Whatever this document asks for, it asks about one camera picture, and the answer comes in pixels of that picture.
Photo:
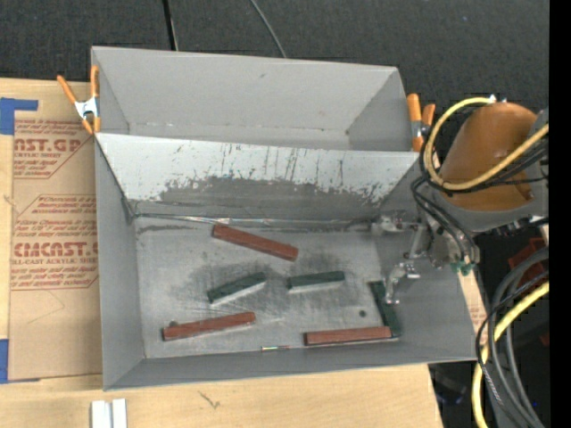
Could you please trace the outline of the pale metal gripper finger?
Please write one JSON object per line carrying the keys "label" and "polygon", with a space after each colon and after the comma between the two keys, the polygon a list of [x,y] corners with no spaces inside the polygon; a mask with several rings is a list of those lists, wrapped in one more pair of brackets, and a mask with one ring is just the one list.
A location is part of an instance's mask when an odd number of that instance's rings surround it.
{"label": "pale metal gripper finger", "polygon": [[370,224],[370,232],[373,235],[401,234],[417,230],[416,221],[406,220],[399,215],[380,215]]}
{"label": "pale metal gripper finger", "polygon": [[385,279],[385,302],[396,305],[401,296],[420,279],[420,273],[411,262],[396,264]]}

